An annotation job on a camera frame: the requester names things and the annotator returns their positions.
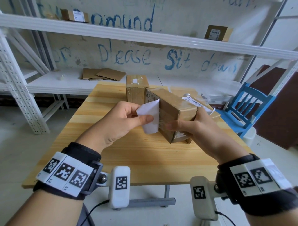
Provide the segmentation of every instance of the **person's right arm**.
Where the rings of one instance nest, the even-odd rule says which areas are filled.
[[[191,133],[193,141],[220,165],[249,154],[216,125],[204,108],[198,108],[194,121],[174,120],[168,123],[166,128]],[[294,226],[298,225],[298,208],[271,216],[259,217],[246,214],[246,217],[251,226]]]

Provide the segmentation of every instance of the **black cable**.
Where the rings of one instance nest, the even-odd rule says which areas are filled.
[[[221,213],[221,212],[218,212],[218,211],[215,211],[215,213],[216,214],[219,214],[219,215],[222,215],[222,216],[225,216],[234,226],[236,226],[235,224],[234,224],[234,222],[227,216],[227,215],[225,215],[225,214],[223,214],[223,213]]]
[[[88,213],[88,215],[86,216],[86,218],[85,218],[85,220],[80,224],[80,226],[82,226],[84,223],[85,223],[85,221],[88,219],[88,217],[90,216],[90,214],[92,213],[92,211],[96,208],[96,207],[98,207],[98,206],[100,206],[100,205],[102,205],[102,204],[106,204],[106,203],[108,203],[110,200],[108,199],[108,200],[106,200],[106,201],[103,201],[103,202],[101,202],[100,204],[97,204],[95,207],[93,207],[92,208],[92,210]]]

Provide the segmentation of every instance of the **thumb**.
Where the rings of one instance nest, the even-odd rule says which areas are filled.
[[[129,127],[133,129],[137,126],[143,126],[153,121],[153,116],[150,114],[140,115],[135,118],[128,118]]]
[[[171,131],[186,131],[191,134],[194,134],[199,127],[198,121],[183,121],[183,120],[174,120],[166,124],[166,129]]]

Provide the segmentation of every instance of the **chair seat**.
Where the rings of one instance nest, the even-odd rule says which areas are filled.
[[[229,125],[229,127],[231,127],[235,133],[242,133],[245,131],[241,122],[239,122],[238,119],[236,119],[236,117],[234,117],[231,113],[228,113],[224,110],[216,111],[221,115],[221,118],[226,122],[226,124]]]

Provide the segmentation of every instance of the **wrist-mounted device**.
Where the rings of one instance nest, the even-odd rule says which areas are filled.
[[[298,207],[296,191],[271,159],[250,154],[218,166],[216,180],[190,180],[196,217],[217,220],[214,198],[229,198],[245,213],[268,216]]]
[[[129,204],[130,168],[117,166],[110,174],[102,172],[101,155],[71,142],[62,152],[56,152],[36,176],[38,189],[77,200],[84,200],[97,187],[109,186],[109,206],[123,208]]]

